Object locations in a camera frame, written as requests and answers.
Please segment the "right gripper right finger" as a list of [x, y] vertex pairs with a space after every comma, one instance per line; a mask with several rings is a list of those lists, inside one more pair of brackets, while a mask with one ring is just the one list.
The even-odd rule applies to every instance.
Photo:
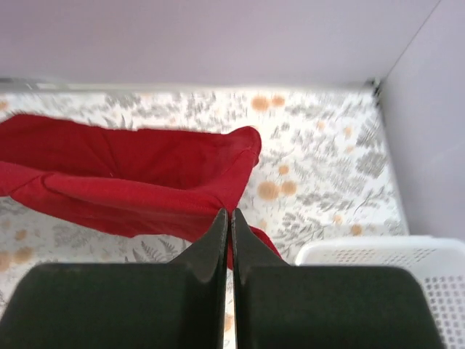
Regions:
[[293, 266], [230, 223], [238, 348], [441, 348], [424, 294], [390, 266]]

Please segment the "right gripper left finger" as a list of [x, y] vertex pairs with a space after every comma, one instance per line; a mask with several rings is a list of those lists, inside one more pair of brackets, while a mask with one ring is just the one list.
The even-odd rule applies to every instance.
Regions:
[[221, 348], [228, 214], [168, 263], [45, 263], [1, 317], [3, 348]]

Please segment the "red t-shirt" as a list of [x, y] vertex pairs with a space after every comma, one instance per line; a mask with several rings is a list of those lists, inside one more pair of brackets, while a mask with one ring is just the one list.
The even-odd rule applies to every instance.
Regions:
[[1, 194], [103, 233], [194, 242], [238, 206], [261, 149], [253, 127], [131, 131], [19, 113], [1, 124]]

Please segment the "floral table mat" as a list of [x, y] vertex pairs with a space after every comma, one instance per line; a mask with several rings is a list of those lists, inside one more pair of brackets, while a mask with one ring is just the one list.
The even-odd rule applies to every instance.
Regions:
[[[238, 206], [252, 233], [289, 265], [308, 242], [405, 230], [379, 110], [367, 92], [7, 94], [16, 114], [105, 129], [259, 133], [262, 149]], [[228, 214], [225, 318], [235, 327]], [[21, 279], [45, 263], [168, 263], [191, 244], [170, 235], [103, 233], [1, 194], [1, 317]]]

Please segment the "white plastic basket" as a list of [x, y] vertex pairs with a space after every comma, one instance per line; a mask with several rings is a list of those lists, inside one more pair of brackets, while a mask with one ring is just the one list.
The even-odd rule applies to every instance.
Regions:
[[423, 289], [446, 348], [464, 347], [464, 242], [432, 236], [346, 237], [305, 244], [296, 265], [403, 268]]

